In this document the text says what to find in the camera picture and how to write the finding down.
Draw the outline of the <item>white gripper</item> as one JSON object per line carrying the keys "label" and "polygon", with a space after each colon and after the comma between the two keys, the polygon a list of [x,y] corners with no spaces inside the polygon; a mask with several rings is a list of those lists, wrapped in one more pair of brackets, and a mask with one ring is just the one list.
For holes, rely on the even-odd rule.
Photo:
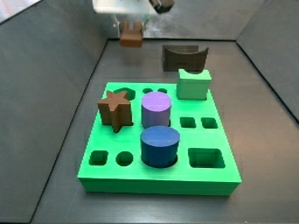
{"label": "white gripper", "polygon": [[149,0],[93,0],[97,13],[106,14],[155,14]]}

